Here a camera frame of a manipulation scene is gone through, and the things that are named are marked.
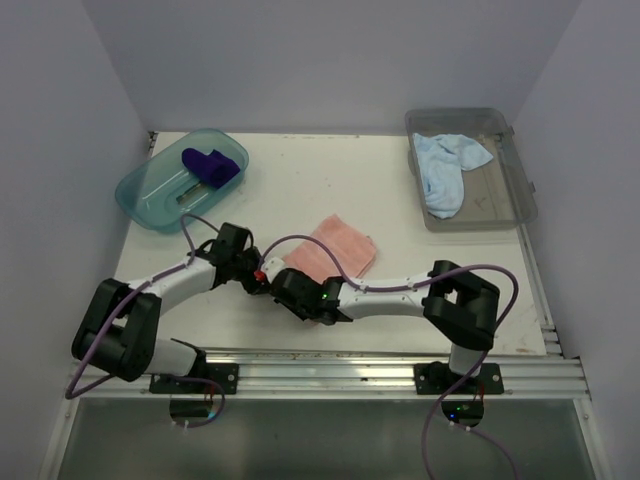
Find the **pink towel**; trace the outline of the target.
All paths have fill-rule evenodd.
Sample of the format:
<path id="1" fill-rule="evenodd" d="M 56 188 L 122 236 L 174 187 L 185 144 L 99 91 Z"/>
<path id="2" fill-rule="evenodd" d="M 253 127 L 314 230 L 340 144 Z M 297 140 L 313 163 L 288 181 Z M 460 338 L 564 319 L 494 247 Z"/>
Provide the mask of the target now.
<path id="1" fill-rule="evenodd" d="M 376 259 L 377 248 L 373 240 L 345 223 L 337 214 L 326 217 L 309 236 L 331 251 L 348 277 L 362 277 Z M 282 256 L 289 268 L 302 271 L 318 284 L 340 275 L 334 262 L 320 246 L 300 238 L 285 241 L 291 242 L 296 242 L 296 246 Z"/>

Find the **dark purple towel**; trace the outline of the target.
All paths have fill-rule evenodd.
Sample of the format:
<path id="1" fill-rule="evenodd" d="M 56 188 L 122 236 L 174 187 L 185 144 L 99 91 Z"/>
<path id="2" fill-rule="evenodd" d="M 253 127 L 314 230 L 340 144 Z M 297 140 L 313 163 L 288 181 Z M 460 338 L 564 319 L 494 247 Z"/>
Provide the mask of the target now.
<path id="1" fill-rule="evenodd" d="M 241 171 L 230 158 L 217 150 L 204 154 L 194 148 L 187 148 L 181 154 L 184 167 L 200 182 L 219 189 L 234 179 Z"/>

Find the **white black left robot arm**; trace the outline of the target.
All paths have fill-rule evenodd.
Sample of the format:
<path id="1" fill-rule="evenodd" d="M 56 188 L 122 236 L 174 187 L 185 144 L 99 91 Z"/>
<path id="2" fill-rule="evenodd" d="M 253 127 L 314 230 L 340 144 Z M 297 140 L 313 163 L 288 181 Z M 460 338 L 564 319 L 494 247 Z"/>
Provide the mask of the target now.
<path id="1" fill-rule="evenodd" d="M 214 239 L 189 247 L 183 259 L 160 273 L 128 282 L 109 278 L 98 285 L 71 345 L 82 369 L 91 365 L 129 382 L 146 374 L 169 375 L 189 393 L 205 386 L 204 352 L 159 338 L 160 319 L 229 281 L 251 295 L 261 294 L 254 275 L 260 253 L 251 231 L 230 223 L 222 224 Z"/>

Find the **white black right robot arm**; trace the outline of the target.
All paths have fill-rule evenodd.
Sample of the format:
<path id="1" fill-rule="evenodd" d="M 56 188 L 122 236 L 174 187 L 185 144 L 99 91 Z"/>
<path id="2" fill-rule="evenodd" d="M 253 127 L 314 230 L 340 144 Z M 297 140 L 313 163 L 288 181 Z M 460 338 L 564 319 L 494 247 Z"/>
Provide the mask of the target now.
<path id="1" fill-rule="evenodd" d="M 324 325 L 376 317 L 423 317 L 451 342 L 445 379 L 451 389 L 468 392 L 481 380 L 477 363 L 493 348 L 500 290 L 465 271 L 435 282 L 457 269 L 437 261 L 431 271 L 399 280 L 367 285 L 340 276 L 319 283 L 307 274 L 273 258 L 262 267 L 269 293 L 301 320 Z"/>

